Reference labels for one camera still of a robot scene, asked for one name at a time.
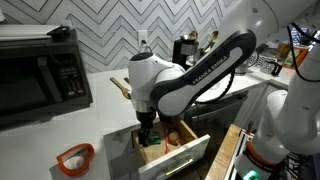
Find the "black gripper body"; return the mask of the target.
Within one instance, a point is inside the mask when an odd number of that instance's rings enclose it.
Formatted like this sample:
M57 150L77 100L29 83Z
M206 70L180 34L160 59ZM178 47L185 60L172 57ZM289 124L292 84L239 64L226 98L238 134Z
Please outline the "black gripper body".
M138 131L138 141L142 146L147 147L148 136L150 133L150 129L153 127L153 121L156 117L156 112L155 111L151 111L147 113L137 112L136 117L138 121L141 123L141 128Z

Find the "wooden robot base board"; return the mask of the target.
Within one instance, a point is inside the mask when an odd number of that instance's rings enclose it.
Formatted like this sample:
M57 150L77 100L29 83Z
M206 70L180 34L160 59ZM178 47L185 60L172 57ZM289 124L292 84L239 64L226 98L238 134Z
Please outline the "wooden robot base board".
M205 180L224 180L235 151L241 128L231 124L211 164Z

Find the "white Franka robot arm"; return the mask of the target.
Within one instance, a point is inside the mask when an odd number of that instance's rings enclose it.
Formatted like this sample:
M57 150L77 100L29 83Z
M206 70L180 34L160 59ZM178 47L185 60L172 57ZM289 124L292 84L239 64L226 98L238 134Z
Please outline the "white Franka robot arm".
M319 27L320 0L238 0L223 17L213 48L186 70L151 52L129 61L131 101L141 122L139 143L146 146L157 114L175 117L209 88L232 77L254 50L281 29L299 24ZM271 93L254 138L236 157L241 178L252 171L255 180L268 180L282 169L289 153L320 151L320 62L314 47L296 67L286 90Z

